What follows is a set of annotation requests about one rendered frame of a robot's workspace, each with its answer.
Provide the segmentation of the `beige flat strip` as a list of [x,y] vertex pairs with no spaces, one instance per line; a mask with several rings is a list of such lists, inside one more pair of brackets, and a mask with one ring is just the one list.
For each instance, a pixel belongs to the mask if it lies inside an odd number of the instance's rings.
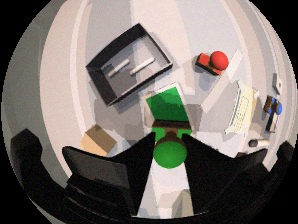
[[223,72],[223,75],[220,77],[220,79],[218,79],[216,87],[210,91],[209,95],[205,97],[204,101],[202,101],[200,107],[198,107],[202,109],[202,112],[209,112],[209,109],[212,108],[212,105],[216,103],[216,100],[218,97],[220,97],[223,89],[225,89],[226,85],[229,84],[235,69],[237,69],[239,63],[241,63],[242,57],[243,56],[241,55],[241,52],[239,52],[237,49],[237,51],[234,52],[234,56],[231,57],[230,63],[227,65],[225,72]]

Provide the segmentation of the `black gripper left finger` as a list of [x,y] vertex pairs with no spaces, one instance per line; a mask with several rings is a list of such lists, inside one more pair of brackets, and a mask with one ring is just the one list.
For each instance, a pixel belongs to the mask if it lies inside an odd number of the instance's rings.
[[156,132],[150,132],[144,139],[134,143],[133,147],[114,157],[94,155],[68,145],[61,152],[72,173],[121,189],[130,216],[137,216],[152,168],[154,145]]

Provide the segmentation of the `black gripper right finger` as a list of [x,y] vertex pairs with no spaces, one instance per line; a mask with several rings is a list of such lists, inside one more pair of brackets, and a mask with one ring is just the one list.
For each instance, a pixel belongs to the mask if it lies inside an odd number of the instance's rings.
[[229,188],[238,173],[255,167],[261,161],[263,163],[267,153],[267,148],[262,148],[261,151],[233,159],[201,143],[201,140],[194,139],[189,133],[182,133],[181,140],[188,148],[184,163],[192,197],[193,216],[209,212],[208,206]]

